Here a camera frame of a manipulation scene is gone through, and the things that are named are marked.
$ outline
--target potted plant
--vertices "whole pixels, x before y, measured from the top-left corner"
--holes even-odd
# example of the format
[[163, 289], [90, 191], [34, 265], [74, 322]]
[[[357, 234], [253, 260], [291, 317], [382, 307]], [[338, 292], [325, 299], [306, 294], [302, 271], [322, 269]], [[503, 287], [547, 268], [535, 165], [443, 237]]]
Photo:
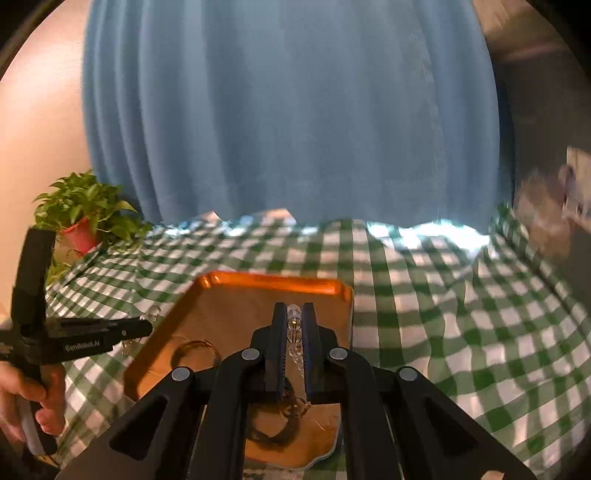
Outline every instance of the potted plant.
[[53, 192], [34, 200], [41, 201], [35, 209], [35, 226], [58, 232], [82, 255], [100, 242], [141, 238], [151, 227], [120, 198], [120, 187], [98, 182], [90, 170], [62, 177], [51, 187]]

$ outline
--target green checkered tablecloth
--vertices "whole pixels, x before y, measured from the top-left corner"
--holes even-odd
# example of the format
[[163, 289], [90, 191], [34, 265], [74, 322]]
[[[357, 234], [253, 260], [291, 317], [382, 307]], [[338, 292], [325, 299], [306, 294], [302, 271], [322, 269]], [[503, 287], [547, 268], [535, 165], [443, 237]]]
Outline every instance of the green checkered tablecloth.
[[[591, 418], [587, 313], [508, 207], [475, 257], [459, 236], [453, 242], [421, 233], [428, 232], [359, 220], [157, 227], [134, 252], [91, 252], [50, 287], [48, 305], [61, 317], [115, 319], [153, 304], [166, 313], [197, 275], [213, 269], [339, 278], [354, 288], [355, 351], [381, 368], [413, 365], [534, 473], [550, 478]], [[122, 376], [139, 348], [128, 356], [117, 346], [66, 366], [62, 465], [128, 408]], [[305, 478], [343, 479], [344, 467], [337, 452]]]

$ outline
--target orange tray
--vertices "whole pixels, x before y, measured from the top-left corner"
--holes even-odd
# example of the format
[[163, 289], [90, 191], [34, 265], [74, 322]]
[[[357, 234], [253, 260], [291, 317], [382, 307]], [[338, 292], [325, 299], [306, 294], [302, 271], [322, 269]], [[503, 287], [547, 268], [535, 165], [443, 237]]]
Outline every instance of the orange tray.
[[[207, 340], [226, 358], [247, 348], [252, 332], [271, 324], [275, 303], [302, 306], [313, 302], [319, 325], [334, 330], [340, 346], [351, 345], [352, 289], [338, 280], [279, 277], [213, 271], [197, 277], [147, 340], [124, 377], [125, 394], [133, 400], [145, 395], [170, 372], [170, 359], [182, 343]], [[210, 368], [211, 349], [193, 350], [181, 365], [194, 371]], [[269, 435], [277, 418], [257, 417]], [[338, 405], [312, 406], [300, 422], [295, 441], [283, 449], [264, 448], [246, 441], [245, 457], [287, 468], [306, 468], [329, 455], [340, 427]]]

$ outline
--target green leaves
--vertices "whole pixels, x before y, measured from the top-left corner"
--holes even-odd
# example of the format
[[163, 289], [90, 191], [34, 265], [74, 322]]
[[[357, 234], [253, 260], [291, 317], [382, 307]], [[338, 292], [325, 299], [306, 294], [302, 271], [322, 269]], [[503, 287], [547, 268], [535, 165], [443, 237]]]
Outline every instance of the green leaves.
[[98, 182], [90, 170], [62, 177], [51, 187], [53, 192], [33, 200], [40, 201], [35, 208], [39, 228], [59, 232], [86, 217], [90, 230], [107, 244], [141, 240], [151, 229], [129, 202], [119, 198], [121, 187]]
[[51, 265], [47, 271], [47, 278], [46, 284], [49, 286], [55, 281], [61, 280], [64, 274], [71, 268], [72, 266], [67, 263], [58, 263], [55, 259], [52, 260]]
[[74, 225], [79, 219], [78, 216], [82, 211], [82, 205], [76, 205], [70, 209], [70, 223]]
[[138, 213], [138, 211], [131, 206], [130, 203], [125, 200], [120, 200], [115, 205], [115, 210], [131, 210], [132, 212]]

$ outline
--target human hand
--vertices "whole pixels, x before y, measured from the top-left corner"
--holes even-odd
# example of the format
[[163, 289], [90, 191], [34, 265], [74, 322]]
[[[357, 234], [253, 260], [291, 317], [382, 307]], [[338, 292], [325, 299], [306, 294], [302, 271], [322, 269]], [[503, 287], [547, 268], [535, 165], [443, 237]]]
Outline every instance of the human hand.
[[17, 395], [41, 404], [41, 408], [35, 413], [35, 419], [45, 433], [57, 436], [66, 422], [65, 375], [62, 364], [42, 365], [41, 378], [46, 385], [44, 388], [10, 363], [0, 362], [0, 429], [17, 452], [22, 451], [27, 441], [17, 409]]

